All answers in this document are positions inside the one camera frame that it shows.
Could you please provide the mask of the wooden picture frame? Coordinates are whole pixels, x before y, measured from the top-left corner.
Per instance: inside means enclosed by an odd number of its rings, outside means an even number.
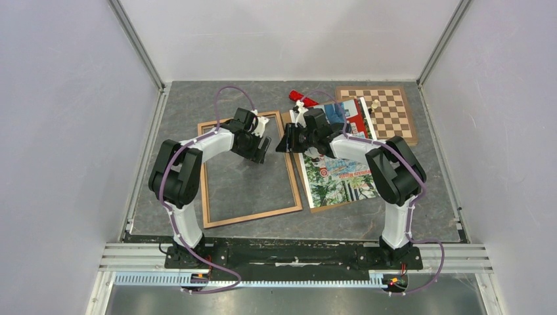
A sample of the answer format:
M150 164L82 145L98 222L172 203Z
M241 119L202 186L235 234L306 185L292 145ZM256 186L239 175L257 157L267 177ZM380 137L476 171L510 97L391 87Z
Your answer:
M280 210L274 210L274 211L270 211L268 213L260 213L258 215L246 215L244 217L238 217L235 219L227 219L227 220L221 220L221 221L216 221L216 222L212 222L210 220L210 212L209 212L209 206L208 206L208 193L207 193L207 182L206 182L206 163L204 163L201 167L201 202L202 202L202 217L203 217L203 226L204 228L216 228L216 227L220 227L220 226L226 226L226 225L231 225L231 224L239 224L239 223L243 223L243 222L249 222L249 221L254 221L254 220L258 220L258 219L266 219L269 217L274 217L277 215L285 215L285 214L290 214L290 213L295 213L298 211L301 211L303 209L302 206L302 202L301 202L301 194L300 194L300 190L298 188L297 182L296 182L296 176L295 176L295 172L294 172L294 164L292 162L292 160L290 159L290 156L288 154L285 154L286 159L287 159L287 164L290 168L290 181L291 181L291 185L292 185L292 189L293 192L296 195L296 206L295 207L291 207L291 208L287 208L287 209L280 209Z

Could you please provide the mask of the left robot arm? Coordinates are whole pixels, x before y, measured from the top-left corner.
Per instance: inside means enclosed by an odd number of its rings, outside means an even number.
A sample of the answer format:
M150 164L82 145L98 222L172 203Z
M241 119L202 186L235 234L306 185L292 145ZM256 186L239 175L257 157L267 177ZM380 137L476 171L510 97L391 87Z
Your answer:
M239 108L233 118L196 138L163 141L148 187L165 207L173 231L173 243L164 251L167 268L198 268L206 260L206 250L199 245L204 235L194 209L203 164L224 152L263 163L271 142L264 135L268 122L257 110Z

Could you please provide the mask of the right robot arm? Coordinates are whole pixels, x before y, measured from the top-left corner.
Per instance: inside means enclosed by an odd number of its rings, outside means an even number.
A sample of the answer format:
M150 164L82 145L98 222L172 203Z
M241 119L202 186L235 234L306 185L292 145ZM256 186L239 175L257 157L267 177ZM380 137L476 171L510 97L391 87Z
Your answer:
M385 202L385 223L379 239L379 258L388 268L416 263L411 224L416 202L426 191L426 174L400 136L379 141L353 136L346 124L330 124L324 110L296 106L276 150L327 156L365 164L376 191Z

